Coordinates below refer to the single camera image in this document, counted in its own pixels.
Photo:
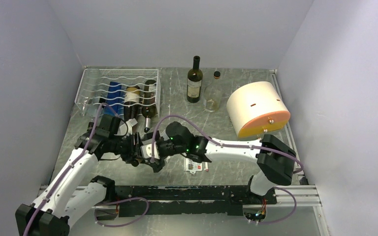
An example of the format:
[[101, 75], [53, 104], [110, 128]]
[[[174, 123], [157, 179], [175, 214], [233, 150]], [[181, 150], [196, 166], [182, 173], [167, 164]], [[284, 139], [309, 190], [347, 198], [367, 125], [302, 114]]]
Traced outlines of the printed card package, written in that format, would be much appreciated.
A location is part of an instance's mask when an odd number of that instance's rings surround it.
[[184, 171], [195, 175], [198, 172], [209, 172], [209, 165], [207, 162], [197, 163], [188, 158], [184, 159]]

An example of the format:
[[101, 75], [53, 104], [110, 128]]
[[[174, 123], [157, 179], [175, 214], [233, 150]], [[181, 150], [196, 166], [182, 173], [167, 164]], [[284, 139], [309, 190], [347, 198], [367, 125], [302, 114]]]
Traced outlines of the cream cylindrical drum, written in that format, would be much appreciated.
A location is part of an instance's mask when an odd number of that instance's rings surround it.
[[270, 82], [260, 81], [235, 90], [226, 109], [238, 138], [282, 129], [291, 113]]

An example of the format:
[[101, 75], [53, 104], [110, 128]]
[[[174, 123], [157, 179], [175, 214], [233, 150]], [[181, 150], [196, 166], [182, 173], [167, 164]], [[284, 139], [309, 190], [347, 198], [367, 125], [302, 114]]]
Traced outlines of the clear bottle with cork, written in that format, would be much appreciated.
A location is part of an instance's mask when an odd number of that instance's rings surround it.
[[141, 160], [141, 163], [147, 165], [160, 165], [161, 162], [166, 162], [170, 156], [160, 156], [159, 148], [155, 145], [152, 147], [152, 139], [154, 133], [150, 132], [144, 135], [141, 135], [138, 132], [133, 134], [135, 147], [137, 151], [136, 158]]

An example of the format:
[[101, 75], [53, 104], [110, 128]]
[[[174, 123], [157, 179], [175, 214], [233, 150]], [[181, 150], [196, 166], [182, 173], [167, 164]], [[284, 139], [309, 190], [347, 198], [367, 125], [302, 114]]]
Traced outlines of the aluminium frame rail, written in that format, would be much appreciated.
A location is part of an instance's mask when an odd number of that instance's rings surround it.
[[296, 211], [287, 219], [266, 225], [276, 236], [330, 236], [322, 202], [314, 185], [291, 185], [276, 190], [277, 203], [268, 206], [269, 220], [274, 221]]

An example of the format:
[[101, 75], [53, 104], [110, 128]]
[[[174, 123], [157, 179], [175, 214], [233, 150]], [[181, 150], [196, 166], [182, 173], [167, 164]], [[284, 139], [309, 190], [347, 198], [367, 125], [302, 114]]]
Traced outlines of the dark bottle silver neck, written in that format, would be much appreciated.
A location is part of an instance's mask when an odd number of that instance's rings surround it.
[[156, 90], [157, 84], [155, 80], [147, 80], [144, 86], [144, 98], [143, 107], [141, 109], [141, 114], [143, 115], [144, 122], [144, 132], [148, 133], [151, 128], [152, 118], [157, 114], [156, 109]]

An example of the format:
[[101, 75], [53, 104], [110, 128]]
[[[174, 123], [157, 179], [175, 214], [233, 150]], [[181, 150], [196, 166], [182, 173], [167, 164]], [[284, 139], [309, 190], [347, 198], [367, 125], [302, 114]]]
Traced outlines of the dark green labelled wine bottle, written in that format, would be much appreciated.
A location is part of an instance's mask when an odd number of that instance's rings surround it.
[[190, 103], [196, 103], [200, 100], [203, 73], [199, 65], [200, 56], [194, 56], [192, 68], [187, 74], [187, 101]]

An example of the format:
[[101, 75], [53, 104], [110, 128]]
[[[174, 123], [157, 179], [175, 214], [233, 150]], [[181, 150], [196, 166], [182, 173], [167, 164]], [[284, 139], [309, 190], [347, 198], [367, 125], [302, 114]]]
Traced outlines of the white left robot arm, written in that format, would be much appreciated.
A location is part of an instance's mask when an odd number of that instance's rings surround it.
[[21, 204], [15, 218], [21, 236], [66, 236], [91, 207], [117, 200], [115, 181], [96, 176], [85, 190], [73, 196], [85, 174], [107, 153], [128, 164], [141, 157], [139, 133], [120, 117], [103, 115], [89, 123], [65, 165], [47, 188], [30, 204]]

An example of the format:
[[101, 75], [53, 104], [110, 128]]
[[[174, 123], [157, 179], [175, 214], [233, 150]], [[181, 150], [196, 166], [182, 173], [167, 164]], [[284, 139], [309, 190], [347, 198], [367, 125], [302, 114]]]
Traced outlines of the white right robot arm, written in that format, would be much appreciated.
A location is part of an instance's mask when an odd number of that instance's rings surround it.
[[204, 132], [194, 135], [174, 121], [166, 127], [164, 136], [159, 132], [150, 133], [148, 140], [143, 141], [141, 151], [142, 158], [154, 172], [162, 169], [166, 158], [178, 154], [195, 163], [252, 163], [259, 168], [258, 173], [250, 178], [246, 190], [246, 198], [253, 204], [259, 203], [274, 186], [291, 185], [297, 173], [296, 152], [271, 134], [265, 134], [260, 140], [227, 141], [212, 138]]

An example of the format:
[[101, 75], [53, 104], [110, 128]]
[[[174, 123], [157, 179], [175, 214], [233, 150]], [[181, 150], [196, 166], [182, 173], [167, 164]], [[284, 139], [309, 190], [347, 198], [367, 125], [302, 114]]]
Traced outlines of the blue wine bottle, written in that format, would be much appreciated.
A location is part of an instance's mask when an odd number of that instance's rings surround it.
[[121, 117], [124, 117], [124, 93], [126, 86], [111, 81], [108, 88], [106, 103]]

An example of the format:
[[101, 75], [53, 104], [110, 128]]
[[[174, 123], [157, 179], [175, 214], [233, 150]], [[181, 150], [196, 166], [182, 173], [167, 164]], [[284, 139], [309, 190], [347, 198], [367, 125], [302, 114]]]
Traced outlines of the brown bottle gold foil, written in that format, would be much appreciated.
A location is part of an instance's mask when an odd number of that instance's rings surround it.
[[127, 87], [124, 95], [124, 120], [137, 118], [140, 102], [139, 86]]

